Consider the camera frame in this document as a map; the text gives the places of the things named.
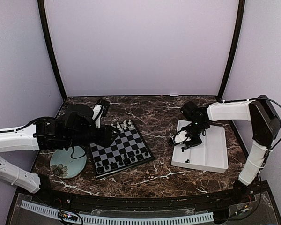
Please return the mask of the white plastic tray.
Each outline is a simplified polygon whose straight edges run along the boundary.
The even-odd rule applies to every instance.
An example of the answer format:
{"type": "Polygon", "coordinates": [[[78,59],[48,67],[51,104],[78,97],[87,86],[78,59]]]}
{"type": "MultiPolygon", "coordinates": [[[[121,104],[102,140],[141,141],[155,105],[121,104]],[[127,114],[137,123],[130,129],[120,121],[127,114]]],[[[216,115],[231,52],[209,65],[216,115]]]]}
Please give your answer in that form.
{"type": "Polygon", "coordinates": [[[203,170],[215,173],[224,173],[229,167],[226,146],[225,129],[220,126],[211,125],[206,135],[200,136],[202,144],[189,149],[182,149],[180,144],[174,147],[171,165],[203,170]]]}

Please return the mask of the black and white chessboard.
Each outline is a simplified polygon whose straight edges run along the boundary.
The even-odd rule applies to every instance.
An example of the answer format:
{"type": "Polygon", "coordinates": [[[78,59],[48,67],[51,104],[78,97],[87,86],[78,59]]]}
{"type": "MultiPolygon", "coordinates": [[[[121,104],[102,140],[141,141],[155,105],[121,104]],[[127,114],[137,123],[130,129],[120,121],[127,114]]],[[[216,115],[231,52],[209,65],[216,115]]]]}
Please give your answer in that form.
{"type": "Polygon", "coordinates": [[[135,122],[133,120],[127,120],[126,124],[126,129],[121,130],[120,135],[115,139],[111,146],[105,148],[95,144],[90,145],[97,179],[118,173],[130,167],[142,165],[155,159],[135,122]],[[137,149],[140,150],[139,155],[135,154],[137,149]],[[124,163],[125,153],[130,162],[127,165],[123,164],[120,166],[119,161],[116,161],[115,157],[120,156],[121,161],[124,163]],[[96,166],[97,162],[101,164],[101,167],[96,166]],[[117,168],[111,169],[112,162],[117,164],[117,168]],[[109,166],[109,170],[107,171],[105,170],[106,165],[109,166]]]}

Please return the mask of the black chess pawn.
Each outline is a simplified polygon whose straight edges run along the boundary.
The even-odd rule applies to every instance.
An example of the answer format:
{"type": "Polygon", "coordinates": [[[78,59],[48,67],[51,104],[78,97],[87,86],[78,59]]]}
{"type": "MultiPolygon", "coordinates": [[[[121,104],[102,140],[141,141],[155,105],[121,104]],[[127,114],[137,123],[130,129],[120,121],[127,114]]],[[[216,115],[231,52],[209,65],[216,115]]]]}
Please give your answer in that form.
{"type": "Polygon", "coordinates": [[[124,164],[127,165],[127,164],[129,164],[129,162],[130,162],[129,158],[128,158],[127,154],[125,153],[124,154],[124,164]]]}

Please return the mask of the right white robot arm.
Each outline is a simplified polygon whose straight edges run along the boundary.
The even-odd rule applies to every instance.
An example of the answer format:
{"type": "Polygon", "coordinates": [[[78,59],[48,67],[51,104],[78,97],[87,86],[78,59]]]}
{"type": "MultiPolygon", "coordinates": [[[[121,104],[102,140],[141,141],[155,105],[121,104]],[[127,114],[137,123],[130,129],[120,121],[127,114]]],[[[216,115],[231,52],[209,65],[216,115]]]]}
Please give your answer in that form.
{"type": "Polygon", "coordinates": [[[220,101],[207,106],[197,106],[189,101],[181,108],[182,115],[190,122],[172,137],[172,143],[185,148],[202,143],[200,135],[210,128],[212,121],[245,120],[251,122],[252,147],[247,161],[238,176],[244,185],[250,185],[264,168],[270,152],[277,145],[274,141],[281,128],[281,119],[274,108],[276,101],[266,95],[256,98],[220,101]]]}

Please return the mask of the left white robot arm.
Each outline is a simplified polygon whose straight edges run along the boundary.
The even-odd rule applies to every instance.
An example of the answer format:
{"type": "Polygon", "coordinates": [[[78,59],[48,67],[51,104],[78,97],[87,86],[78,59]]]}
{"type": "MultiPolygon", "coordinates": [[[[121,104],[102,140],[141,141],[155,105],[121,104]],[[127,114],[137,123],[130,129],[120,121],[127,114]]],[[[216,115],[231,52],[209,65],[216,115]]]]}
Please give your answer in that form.
{"type": "MultiPolygon", "coordinates": [[[[22,150],[42,151],[69,149],[94,143],[109,147],[120,130],[110,125],[78,119],[71,125],[54,119],[39,118],[23,127],[0,129],[0,154],[22,150]]],[[[0,178],[30,193],[38,193],[46,204],[53,204],[57,195],[51,190],[46,175],[28,172],[0,156],[0,178]]]]}

